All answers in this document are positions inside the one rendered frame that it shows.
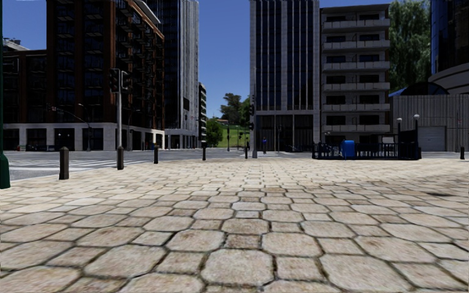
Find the tree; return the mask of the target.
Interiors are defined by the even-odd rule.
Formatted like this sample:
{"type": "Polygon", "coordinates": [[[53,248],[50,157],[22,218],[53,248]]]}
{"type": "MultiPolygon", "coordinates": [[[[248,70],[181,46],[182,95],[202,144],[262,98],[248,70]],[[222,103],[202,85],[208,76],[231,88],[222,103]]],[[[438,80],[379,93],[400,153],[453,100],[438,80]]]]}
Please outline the tree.
{"type": "Polygon", "coordinates": [[[206,142],[210,147],[217,147],[223,139],[221,124],[216,119],[209,119],[206,123],[206,142]]]}

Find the trees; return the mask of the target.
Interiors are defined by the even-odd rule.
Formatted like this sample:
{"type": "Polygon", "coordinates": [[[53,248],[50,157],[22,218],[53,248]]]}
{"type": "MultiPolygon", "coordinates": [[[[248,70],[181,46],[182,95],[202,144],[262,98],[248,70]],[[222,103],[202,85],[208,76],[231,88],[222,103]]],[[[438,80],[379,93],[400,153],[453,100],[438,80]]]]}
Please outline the trees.
{"type": "Polygon", "coordinates": [[[240,95],[226,93],[224,96],[226,104],[220,106],[221,119],[228,120],[232,125],[247,126],[249,118],[249,97],[242,98],[240,95]]]}
{"type": "Polygon", "coordinates": [[[390,87],[400,90],[431,75],[429,0],[394,0],[390,17],[390,87]]]}

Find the dark glass office building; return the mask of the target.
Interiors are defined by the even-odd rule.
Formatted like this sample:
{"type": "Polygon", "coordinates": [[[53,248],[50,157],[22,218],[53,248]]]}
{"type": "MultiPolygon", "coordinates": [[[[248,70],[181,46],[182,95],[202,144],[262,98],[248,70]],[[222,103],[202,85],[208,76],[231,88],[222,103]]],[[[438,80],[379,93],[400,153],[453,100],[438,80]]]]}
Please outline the dark glass office building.
{"type": "Polygon", "coordinates": [[[256,150],[307,151],[320,139],[319,0],[250,0],[256,150]]]}

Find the blue letter box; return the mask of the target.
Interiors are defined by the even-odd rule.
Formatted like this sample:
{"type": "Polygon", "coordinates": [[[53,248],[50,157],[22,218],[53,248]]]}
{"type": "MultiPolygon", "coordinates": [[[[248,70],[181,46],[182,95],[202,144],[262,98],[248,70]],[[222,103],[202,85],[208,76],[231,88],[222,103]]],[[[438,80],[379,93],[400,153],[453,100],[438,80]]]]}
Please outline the blue letter box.
{"type": "Polygon", "coordinates": [[[355,158],[355,142],[353,140],[344,140],[341,142],[340,145],[341,155],[346,159],[354,159],[355,158]]]}

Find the pale concrete balcony building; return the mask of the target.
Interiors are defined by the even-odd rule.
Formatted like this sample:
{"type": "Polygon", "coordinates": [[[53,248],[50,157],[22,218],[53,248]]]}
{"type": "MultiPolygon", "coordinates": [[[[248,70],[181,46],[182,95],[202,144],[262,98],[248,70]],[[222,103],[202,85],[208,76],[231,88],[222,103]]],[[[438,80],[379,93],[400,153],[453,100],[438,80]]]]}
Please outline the pale concrete balcony building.
{"type": "Polygon", "coordinates": [[[387,4],[321,9],[321,139],[380,142],[391,132],[387,4]]]}

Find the red brick building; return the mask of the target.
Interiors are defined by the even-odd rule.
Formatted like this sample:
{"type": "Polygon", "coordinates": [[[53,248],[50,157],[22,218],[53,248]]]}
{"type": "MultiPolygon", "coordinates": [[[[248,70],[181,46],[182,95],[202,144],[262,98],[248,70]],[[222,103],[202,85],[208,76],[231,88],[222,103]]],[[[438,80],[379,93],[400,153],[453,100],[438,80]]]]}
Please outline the red brick building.
{"type": "Polygon", "coordinates": [[[131,74],[122,91],[122,146],[164,143],[164,36],[144,0],[47,0],[47,47],[4,40],[4,148],[117,148],[109,69],[131,74]]]}

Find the dark stairway railing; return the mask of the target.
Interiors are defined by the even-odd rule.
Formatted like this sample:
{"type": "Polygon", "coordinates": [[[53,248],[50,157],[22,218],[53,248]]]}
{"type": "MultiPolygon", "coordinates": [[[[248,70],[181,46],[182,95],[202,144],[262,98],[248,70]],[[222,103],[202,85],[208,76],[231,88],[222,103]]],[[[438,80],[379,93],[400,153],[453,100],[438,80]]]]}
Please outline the dark stairway railing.
{"type": "MultiPolygon", "coordinates": [[[[414,128],[408,131],[401,130],[402,118],[396,119],[398,132],[394,135],[396,142],[386,143],[357,143],[355,142],[354,159],[396,159],[396,160],[419,160],[421,159],[421,149],[418,143],[418,119],[419,115],[414,115],[414,128]]],[[[339,144],[315,143],[311,151],[313,159],[342,159],[339,144]]]]}

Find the grey corrugated building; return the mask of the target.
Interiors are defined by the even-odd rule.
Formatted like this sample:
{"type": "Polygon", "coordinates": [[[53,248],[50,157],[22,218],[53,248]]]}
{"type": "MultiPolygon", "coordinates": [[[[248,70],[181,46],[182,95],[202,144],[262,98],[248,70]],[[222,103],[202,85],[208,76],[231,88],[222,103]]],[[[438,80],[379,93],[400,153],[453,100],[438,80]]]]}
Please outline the grey corrugated building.
{"type": "Polygon", "coordinates": [[[422,151],[469,152],[469,93],[450,94],[433,82],[417,82],[389,95],[391,122],[397,130],[418,123],[422,151]]]}

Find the green pole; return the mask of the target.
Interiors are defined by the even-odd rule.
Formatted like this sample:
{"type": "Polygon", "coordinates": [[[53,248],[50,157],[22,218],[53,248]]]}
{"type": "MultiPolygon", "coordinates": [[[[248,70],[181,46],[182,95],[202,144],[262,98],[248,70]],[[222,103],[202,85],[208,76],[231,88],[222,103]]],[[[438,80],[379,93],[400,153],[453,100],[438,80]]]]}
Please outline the green pole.
{"type": "Polygon", "coordinates": [[[9,161],[4,154],[4,66],[2,44],[0,46],[0,189],[10,188],[9,161]]]}

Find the blue glass tower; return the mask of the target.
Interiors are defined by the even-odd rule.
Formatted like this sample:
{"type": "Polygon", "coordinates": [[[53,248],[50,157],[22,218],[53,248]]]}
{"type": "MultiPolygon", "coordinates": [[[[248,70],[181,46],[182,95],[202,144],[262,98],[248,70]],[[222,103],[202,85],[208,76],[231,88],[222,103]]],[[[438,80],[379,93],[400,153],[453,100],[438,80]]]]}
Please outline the blue glass tower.
{"type": "Polygon", "coordinates": [[[469,0],[430,0],[431,76],[450,94],[469,94],[469,0]]]}

